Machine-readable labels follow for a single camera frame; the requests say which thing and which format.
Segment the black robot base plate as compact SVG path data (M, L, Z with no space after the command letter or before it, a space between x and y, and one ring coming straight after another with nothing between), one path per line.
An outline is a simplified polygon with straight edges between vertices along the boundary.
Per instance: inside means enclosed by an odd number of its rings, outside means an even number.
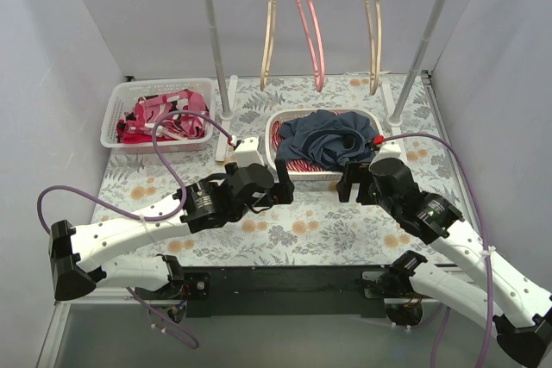
M387 265L185 267L183 285L155 302L186 302L186 316L359 315L383 317L387 300L417 304L405 276Z

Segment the blue tank top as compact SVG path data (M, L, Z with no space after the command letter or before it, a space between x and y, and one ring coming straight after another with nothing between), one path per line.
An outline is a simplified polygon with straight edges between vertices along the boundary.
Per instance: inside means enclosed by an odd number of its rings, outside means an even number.
M281 124L276 157L286 163L299 160L325 171L342 172L349 162L373 160L373 140L378 135L364 115L319 109Z

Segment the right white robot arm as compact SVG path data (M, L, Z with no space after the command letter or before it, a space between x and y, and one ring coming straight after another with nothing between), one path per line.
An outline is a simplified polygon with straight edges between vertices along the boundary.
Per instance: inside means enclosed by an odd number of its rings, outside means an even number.
M551 350L551 294L518 271L476 232L446 198L420 190L399 159L350 163L337 185L341 202L358 184L356 201L378 205L408 234L444 255L471 278L467 283L415 252L389 269L399 296L430 296L490 328L501 349L524 367L537 367Z

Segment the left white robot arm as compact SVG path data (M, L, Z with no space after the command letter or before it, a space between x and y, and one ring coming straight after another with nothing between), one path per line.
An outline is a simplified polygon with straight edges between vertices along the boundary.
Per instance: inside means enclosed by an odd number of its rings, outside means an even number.
M186 296L190 281L178 260L165 254L139 258L132 252L165 239L221 228L252 212L293 201L294 185L283 160L272 174L263 165L226 166L136 212L73 226L58 221L50 230L53 293L58 301L87 296L100 287L139 288L166 299Z

